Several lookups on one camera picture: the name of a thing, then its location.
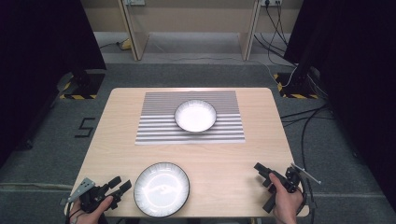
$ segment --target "wooden table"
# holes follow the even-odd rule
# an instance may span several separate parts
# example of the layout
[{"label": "wooden table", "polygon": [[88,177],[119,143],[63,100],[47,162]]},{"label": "wooden table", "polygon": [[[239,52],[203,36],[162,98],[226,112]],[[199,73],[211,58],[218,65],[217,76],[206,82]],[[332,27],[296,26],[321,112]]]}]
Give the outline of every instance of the wooden table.
[{"label": "wooden table", "polygon": [[[245,143],[137,146],[134,141],[146,92],[235,91]],[[102,186],[119,175],[133,187],[108,217],[146,217],[134,202],[134,182],[150,165],[167,161],[190,180],[190,196],[172,217],[267,217],[270,194],[253,168],[256,162],[285,171],[293,158],[273,95],[265,88],[128,88],[111,92],[81,166],[74,189],[84,177]],[[304,209],[300,216],[306,216]]]}]

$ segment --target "human hand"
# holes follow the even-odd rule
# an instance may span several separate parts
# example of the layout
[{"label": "human hand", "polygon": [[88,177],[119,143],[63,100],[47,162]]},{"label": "human hand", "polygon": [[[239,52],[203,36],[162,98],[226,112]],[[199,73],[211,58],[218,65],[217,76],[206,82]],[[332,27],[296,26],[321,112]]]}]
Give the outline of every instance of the human hand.
[{"label": "human hand", "polygon": [[299,190],[294,193],[288,193],[274,174],[270,173],[269,176],[276,187],[274,215],[277,223],[297,223],[297,210],[303,202],[303,194]]},{"label": "human hand", "polygon": [[88,214],[81,210],[81,201],[77,199],[70,211],[70,214],[72,214],[70,223],[74,221],[75,224],[97,224],[99,217],[111,205],[112,201],[113,196],[106,197],[93,212]]}]

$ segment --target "plate on placemat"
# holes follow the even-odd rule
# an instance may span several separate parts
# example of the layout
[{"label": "plate on placemat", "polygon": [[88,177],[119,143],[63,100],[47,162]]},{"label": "plate on placemat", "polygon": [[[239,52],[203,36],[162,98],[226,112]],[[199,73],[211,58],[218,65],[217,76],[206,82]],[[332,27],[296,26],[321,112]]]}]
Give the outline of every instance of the plate on placemat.
[{"label": "plate on placemat", "polygon": [[208,130],[216,122],[216,110],[208,102],[190,100],[177,108],[175,121],[183,130],[200,133]]},{"label": "plate on placemat", "polygon": [[137,178],[134,200],[151,217],[169,217],[187,201],[190,181],[184,171],[169,162],[151,165]]}]

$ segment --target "placemat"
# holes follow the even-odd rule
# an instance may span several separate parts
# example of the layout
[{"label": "placemat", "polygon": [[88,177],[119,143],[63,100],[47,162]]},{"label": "placemat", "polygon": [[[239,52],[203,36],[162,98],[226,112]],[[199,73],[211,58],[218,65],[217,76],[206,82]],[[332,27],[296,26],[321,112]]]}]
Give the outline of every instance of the placemat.
[{"label": "placemat", "polygon": [[[217,120],[207,131],[189,133],[175,122],[177,107],[203,100],[215,107]],[[245,143],[235,91],[147,92],[135,139],[136,145]]]}]

